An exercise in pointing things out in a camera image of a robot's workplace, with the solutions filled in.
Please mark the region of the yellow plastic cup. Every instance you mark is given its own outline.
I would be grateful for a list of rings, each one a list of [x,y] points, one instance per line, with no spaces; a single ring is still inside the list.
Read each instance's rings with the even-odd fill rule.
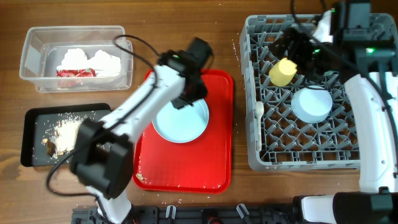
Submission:
[[[288,85],[297,73],[297,64],[287,58],[279,60],[269,71],[271,82],[275,86]]]

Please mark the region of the light blue plate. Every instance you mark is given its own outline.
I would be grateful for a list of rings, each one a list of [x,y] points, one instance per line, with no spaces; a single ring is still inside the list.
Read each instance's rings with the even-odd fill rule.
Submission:
[[[210,120],[210,111],[204,99],[181,109],[167,103],[152,120],[156,132],[172,143],[187,143],[201,136]]]

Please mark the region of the light blue bowl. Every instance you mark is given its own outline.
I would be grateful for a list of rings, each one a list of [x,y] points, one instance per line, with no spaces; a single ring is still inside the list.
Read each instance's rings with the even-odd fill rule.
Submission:
[[[330,93],[321,86],[309,86],[297,91],[291,101],[292,111],[306,123],[319,123],[329,115],[333,106]]]

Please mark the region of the white plastic spoon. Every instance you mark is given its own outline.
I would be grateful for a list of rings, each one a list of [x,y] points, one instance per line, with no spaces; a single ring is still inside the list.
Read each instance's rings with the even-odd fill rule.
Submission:
[[[257,143],[256,143],[256,151],[261,151],[262,149],[262,136],[261,136],[261,119],[264,114],[264,104],[261,101],[256,102],[256,110],[255,110],[255,116],[257,119]]]

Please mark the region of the white napkin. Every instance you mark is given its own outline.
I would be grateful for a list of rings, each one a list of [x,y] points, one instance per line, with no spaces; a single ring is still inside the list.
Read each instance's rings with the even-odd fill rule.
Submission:
[[[92,68],[95,77],[115,77],[121,72],[121,59],[98,50],[92,58],[88,58],[82,49],[69,49],[57,70],[80,70]]]

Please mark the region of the red snack wrapper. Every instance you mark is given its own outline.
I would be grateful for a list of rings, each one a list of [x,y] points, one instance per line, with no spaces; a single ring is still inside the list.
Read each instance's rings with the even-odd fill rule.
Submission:
[[[95,77],[96,73],[92,68],[80,69],[80,70],[57,70],[57,77],[61,78],[85,78]]]

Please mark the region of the food scraps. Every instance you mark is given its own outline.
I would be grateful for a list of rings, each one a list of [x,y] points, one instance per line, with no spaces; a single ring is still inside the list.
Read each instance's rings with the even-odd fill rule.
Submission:
[[[68,115],[66,118],[56,118],[55,122],[45,128],[42,145],[46,155],[57,159],[71,152],[75,147],[78,129],[87,116]]]

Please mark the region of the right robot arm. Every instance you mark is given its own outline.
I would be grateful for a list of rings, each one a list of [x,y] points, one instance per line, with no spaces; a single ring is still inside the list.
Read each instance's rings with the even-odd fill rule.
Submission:
[[[278,62],[270,71],[276,83],[301,72],[319,80],[336,71],[354,114],[359,151],[358,192],[294,198],[297,223],[397,222],[397,44],[376,35],[369,1],[340,1],[325,12],[326,35],[298,22],[269,46]]]

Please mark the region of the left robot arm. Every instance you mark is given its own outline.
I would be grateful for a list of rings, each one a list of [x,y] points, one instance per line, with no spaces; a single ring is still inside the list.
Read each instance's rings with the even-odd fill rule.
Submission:
[[[125,191],[133,175],[134,144],[167,103],[180,110],[207,95],[201,76],[212,55],[209,43],[198,37],[187,50],[160,54],[152,73],[123,104],[99,121],[81,123],[70,171],[95,197],[103,222],[134,221]]]

